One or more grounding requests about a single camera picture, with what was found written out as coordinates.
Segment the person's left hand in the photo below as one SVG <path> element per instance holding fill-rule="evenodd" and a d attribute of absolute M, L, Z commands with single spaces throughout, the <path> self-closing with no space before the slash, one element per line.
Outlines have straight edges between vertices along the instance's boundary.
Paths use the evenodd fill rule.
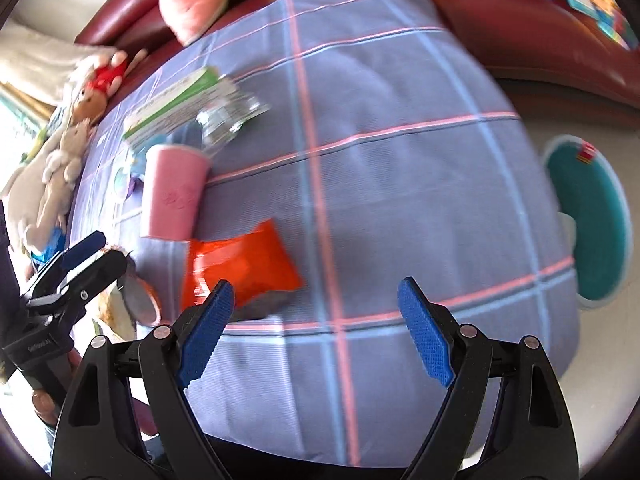
<path fill-rule="evenodd" d="M 81 361 L 81 355 L 76 349 L 70 350 L 67 355 L 68 369 L 75 374 Z M 54 428 L 58 422 L 58 408 L 54 401 L 44 390 L 32 392 L 32 405 L 37 416 L 49 427 Z"/>

